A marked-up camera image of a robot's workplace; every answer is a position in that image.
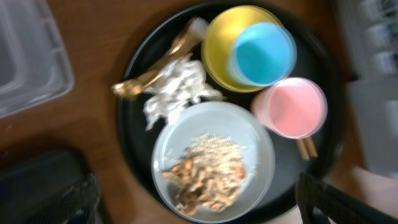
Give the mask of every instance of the yellow cup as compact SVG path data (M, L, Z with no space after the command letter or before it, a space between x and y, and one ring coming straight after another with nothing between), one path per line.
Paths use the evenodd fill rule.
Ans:
M233 7L218 15L209 25L201 45L201 57L210 77L227 90L249 93L264 88L238 83L230 78L227 71L235 39L246 27L258 22L282 25L271 12L257 6Z

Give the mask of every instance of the wooden table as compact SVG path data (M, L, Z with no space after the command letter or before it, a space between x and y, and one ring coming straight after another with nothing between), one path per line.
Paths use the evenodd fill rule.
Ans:
M171 13L200 0L49 0L75 73L67 95L0 120L0 168L55 146L81 149L99 177L114 223L187 223L139 186L123 160L116 132L120 81L139 42ZM350 70L327 0L269 1L310 26L331 50L342 79ZM398 218L398 181L359 168L362 158L352 119L345 149L327 181ZM298 210L275 223L301 223Z

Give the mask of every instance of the round tray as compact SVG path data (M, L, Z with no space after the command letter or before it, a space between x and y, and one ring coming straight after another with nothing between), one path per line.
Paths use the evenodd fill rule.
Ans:
M271 186L261 202L249 213L230 223L260 223L276 218L296 206L295 183L299 173L308 172L322 178L341 152L345 130L345 98L343 85L328 51L309 29L286 12L259 1L219 0L204 2L184 9L156 27L134 53L123 80L137 77L159 59L170 48L174 37L193 16L200 16L211 22L219 13L239 5L263 7L277 16L292 34L297 44L297 64L292 77L304 77L314 81L324 91L328 102L328 116L325 124L312 136L319 157L304 161L294 140L271 133L275 148L275 174ZM201 60L200 47L193 51L193 60ZM228 102L250 109L255 93L235 93L225 90L209 76L206 81L222 91ZM152 180L151 159L156 139L164 127L164 120L158 121L150 131L145 131L146 117L144 103L151 97L142 94L135 100L119 100L118 130L124 158L137 180L147 192L168 209L157 193Z

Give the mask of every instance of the white plate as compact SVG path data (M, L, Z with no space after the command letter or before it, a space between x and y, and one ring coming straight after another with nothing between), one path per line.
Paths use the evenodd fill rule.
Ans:
M194 216L188 217L176 211L174 198L178 189L163 179L162 173L178 163L178 159L186 155L184 149L191 145L194 138L203 134L231 138L239 144L249 175L241 186L242 194L231 207L221 213L201 208ZM152 155L152 176L164 202L179 215L200 223L227 222L250 211L269 188L274 169L274 148L268 132L250 112L225 102L206 102L189 107L181 114L177 124L165 126Z

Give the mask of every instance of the crumpled tissue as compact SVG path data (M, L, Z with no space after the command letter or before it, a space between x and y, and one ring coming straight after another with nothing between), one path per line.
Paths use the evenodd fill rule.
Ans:
M202 62L189 61L190 56L169 63L160 71L160 78L145 90L154 94L144 105L146 130L152 129L160 117L165 118L168 124L175 124L188 103L200 103L201 96L211 101L224 99L220 91L205 83L206 71Z

